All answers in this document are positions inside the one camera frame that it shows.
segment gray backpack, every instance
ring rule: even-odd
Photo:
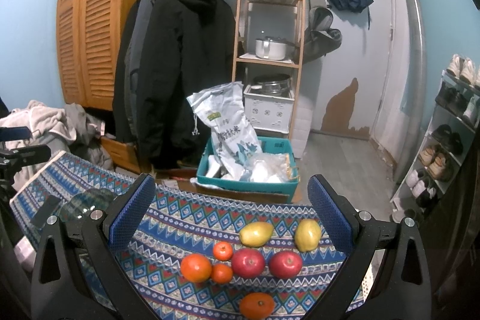
[[[304,63],[325,56],[342,44],[342,33],[338,29],[330,29],[333,14],[327,8],[326,0],[306,0],[306,2],[309,18],[308,27],[305,29]]]

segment orange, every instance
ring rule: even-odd
[[[265,293],[250,293],[240,301],[240,313],[250,320],[261,320],[270,316],[275,301]]]
[[[233,278],[232,267],[222,263],[214,264],[211,278],[216,283],[229,283]]]
[[[180,272],[190,282],[205,282],[212,273],[212,264],[203,255],[191,254],[182,259]]]
[[[233,255],[232,246],[226,241],[218,242],[213,246],[213,256],[218,260],[229,260]]]

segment plastic bag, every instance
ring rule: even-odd
[[[262,152],[254,127],[245,116],[242,88],[240,82],[227,83],[187,98],[193,112],[212,128],[214,152],[236,181],[244,174],[248,158]]]
[[[241,180],[259,183],[285,183],[296,178],[288,153],[256,153],[244,165]]]

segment blue patterned cloth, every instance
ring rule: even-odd
[[[92,187],[123,194],[133,178],[103,170],[68,152],[61,152],[10,202],[23,232],[37,248],[40,231],[30,220],[49,194],[69,201]],[[280,250],[296,251],[293,236],[301,219],[318,219],[311,207],[285,204],[256,204],[203,196],[157,186],[157,194],[126,250],[116,257],[138,292],[160,318],[241,319],[239,302],[250,292],[266,292],[275,300],[270,319],[299,320],[327,288],[345,259],[335,250],[322,227],[318,248],[300,253],[303,268],[298,276],[274,278],[266,267],[254,279],[235,276],[227,285],[212,281],[191,283],[179,272],[179,263],[190,253],[207,256],[212,263],[213,245],[228,241],[235,250],[243,248],[238,232],[254,221],[273,224],[274,233],[260,248],[266,261]],[[88,256],[81,256],[83,272],[94,297],[113,308]],[[363,303],[360,289],[350,310]]]

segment pear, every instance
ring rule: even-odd
[[[322,238],[322,229],[313,219],[303,219],[295,231],[295,244],[300,252],[315,250]]]
[[[261,247],[271,237],[273,233],[273,225],[262,221],[245,225],[240,232],[240,241],[247,247]]]

